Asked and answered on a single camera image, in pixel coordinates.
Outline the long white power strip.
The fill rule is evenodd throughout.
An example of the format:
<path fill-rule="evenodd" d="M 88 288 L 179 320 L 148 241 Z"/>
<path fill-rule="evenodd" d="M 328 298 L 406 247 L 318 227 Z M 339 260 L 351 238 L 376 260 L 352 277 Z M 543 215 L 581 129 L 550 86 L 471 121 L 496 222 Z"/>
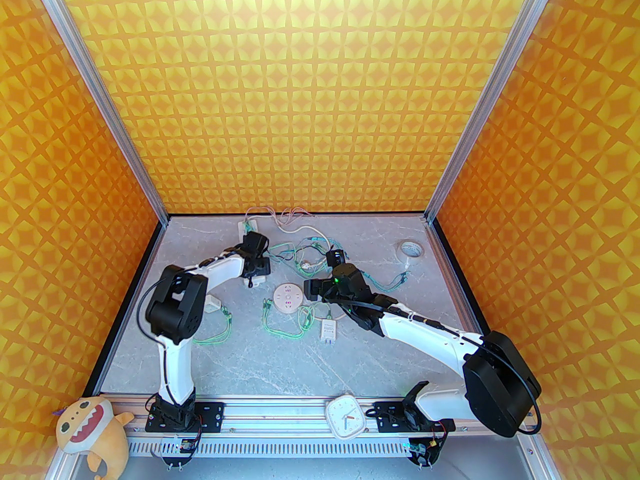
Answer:
<path fill-rule="evenodd" d="M 254 218 L 247 218 L 247 220 L 242 220 L 240 222 L 238 222 L 237 224 L 237 230 L 238 230 L 238 240 L 240 240 L 240 242 L 243 241 L 243 238 L 245 237 L 245 235 L 249 232 L 258 232 L 258 221 Z M 256 275 L 251 279 L 252 284 L 252 288 L 256 288 L 258 286 L 260 286 L 261 284 L 265 283 L 266 281 L 266 276 L 265 275 Z"/>

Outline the round white power socket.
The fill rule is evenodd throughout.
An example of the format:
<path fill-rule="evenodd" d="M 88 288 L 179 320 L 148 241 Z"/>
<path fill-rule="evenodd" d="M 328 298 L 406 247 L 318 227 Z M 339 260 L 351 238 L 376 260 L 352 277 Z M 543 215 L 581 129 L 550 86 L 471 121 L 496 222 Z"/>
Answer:
<path fill-rule="evenodd" d="M 282 314 L 294 314 L 302 306 L 304 294 L 302 289 L 291 282 L 285 282 L 274 290 L 272 301 L 275 309 Z"/>

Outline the black table edge strip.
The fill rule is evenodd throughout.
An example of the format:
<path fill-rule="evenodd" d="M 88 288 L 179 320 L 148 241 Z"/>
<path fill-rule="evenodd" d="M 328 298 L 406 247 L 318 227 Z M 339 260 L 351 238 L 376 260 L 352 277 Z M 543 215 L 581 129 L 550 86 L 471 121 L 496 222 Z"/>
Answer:
<path fill-rule="evenodd" d="M 469 306 L 468 313 L 473 314 L 473 319 L 480 329 L 480 333 L 485 335 L 491 331 L 490 325 L 486 320 L 486 317 L 482 311 L 482 308 L 478 304 L 478 300 L 476 299 L 469 282 L 467 281 L 466 275 L 464 274 L 460 263 L 458 262 L 457 257 L 448 241 L 448 238 L 443 230 L 441 224 L 437 217 L 434 217 L 432 221 L 432 227 L 435 230 L 436 235 L 438 236 L 439 244 L 443 247 L 443 251 L 445 252 L 445 256 L 448 259 L 448 262 L 451 265 L 451 269 L 454 272 L 454 277 L 457 279 L 457 283 L 459 284 L 462 293 L 464 294 L 464 299 L 466 299 L 467 305 Z"/>
<path fill-rule="evenodd" d="M 102 349 L 99 352 L 93 370 L 89 375 L 86 386 L 82 392 L 82 397 L 96 396 L 101 392 L 106 375 L 108 374 L 112 361 L 114 360 L 115 352 L 117 351 L 119 343 L 121 342 L 122 336 L 126 330 L 127 322 L 130 318 L 139 290 L 142 287 L 142 283 L 146 278 L 148 269 L 153 262 L 153 257 L 162 242 L 167 226 L 168 225 L 166 223 L 159 221 L 151 234 L 151 238 L 133 274 L 128 289 L 126 290 L 125 297 L 123 298 L 119 306 L 119 310 L 115 315 L 112 326 L 110 327 Z"/>

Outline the white square clock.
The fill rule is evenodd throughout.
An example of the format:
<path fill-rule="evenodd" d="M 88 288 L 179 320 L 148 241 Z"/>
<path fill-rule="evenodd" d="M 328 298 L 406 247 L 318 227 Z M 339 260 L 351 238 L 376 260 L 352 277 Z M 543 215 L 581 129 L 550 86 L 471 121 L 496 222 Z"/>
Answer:
<path fill-rule="evenodd" d="M 358 399 L 343 394 L 327 402 L 325 418 L 333 436 L 341 441 L 349 441 L 365 432 L 367 421 Z"/>

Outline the small controller board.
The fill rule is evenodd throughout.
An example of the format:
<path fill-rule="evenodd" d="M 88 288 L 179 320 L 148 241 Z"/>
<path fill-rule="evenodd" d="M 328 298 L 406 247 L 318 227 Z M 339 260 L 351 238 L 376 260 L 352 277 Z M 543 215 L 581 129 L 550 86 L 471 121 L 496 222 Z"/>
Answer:
<path fill-rule="evenodd" d="M 185 466 L 192 461 L 196 452 L 199 450 L 201 438 L 201 435 L 198 435 L 193 438 L 183 438 L 180 440 L 180 443 L 166 445 L 160 457 L 167 467 L 167 470 L 177 469 L 179 472 L 183 471 Z"/>
<path fill-rule="evenodd" d="M 406 447 L 409 453 L 407 458 L 412 464 L 418 466 L 420 470 L 425 467 L 432 469 L 439 459 L 445 442 L 444 436 L 410 438 Z"/>

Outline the yellow plush monster toy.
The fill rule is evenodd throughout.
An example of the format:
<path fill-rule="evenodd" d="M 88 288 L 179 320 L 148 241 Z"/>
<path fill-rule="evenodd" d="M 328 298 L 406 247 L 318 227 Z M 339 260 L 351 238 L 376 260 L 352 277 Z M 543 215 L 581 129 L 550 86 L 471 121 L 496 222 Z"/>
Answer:
<path fill-rule="evenodd" d="M 66 454 L 87 452 L 87 466 L 98 473 L 105 464 L 106 473 L 94 480 L 120 480 L 130 457 L 125 426 L 134 420 L 131 412 L 114 413 L 104 397 L 80 398 L 60 414 L 55 425 L 58 448 Z"/>

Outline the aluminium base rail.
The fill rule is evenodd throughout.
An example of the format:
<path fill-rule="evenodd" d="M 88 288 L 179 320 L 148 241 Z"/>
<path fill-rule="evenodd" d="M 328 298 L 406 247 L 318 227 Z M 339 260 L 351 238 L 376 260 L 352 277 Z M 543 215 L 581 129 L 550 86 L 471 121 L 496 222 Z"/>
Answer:
<path fill-rule="evenodd" d="M 226 397 L 198 397 L 196 402 L 224 403 L 224 419 L 220 435 L 242 438 L 331 438 L 332 432 L 325 418 L 329 397 L 286 397 L 260 395 L 233 395 Z M 377 400 L 359 397 L 364 411 L 372 409 L 375 402 L 402 403 L 400 397 Z M 418 433 L 381 433 L 377 423 L 366 417 L 366 429 L 362 437 L 374 435 L 418 437 Z"/>

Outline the aluminium frame post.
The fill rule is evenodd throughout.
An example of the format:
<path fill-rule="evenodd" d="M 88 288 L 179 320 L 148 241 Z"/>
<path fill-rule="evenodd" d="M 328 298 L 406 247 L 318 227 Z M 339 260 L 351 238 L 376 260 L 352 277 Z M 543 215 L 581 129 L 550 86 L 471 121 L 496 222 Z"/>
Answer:
<path fill-rule="evenodd" d="M 433 226 L 548 2 L 549 0 L 523 1 L 487 82 L 423 213 L 427 227 Z"/>
<path fill-rule="evenodd" d="M 87 89 L 89 89 L 89 93 L 105 121 L 107 128 L 134 174 L 142 192 L 144 192 L 158 222 L 160 222 L 163 227 L 166 227 L 169 224 L 169 213 L 150 174 L 142 162 L 135 144 L 130 137 L 130 133 L 126 130 L 121 115 L 107 90 L 105 82 L 103 82 L 98 67 L 90 54 L 89 48 L 87 48 L 84 38 L 66 2 L 64 0 L 41 1 L 61 37 L 62 43 L 73 60 L 78 73 L 80 73 L 84 84 L 87 86 Z"/>

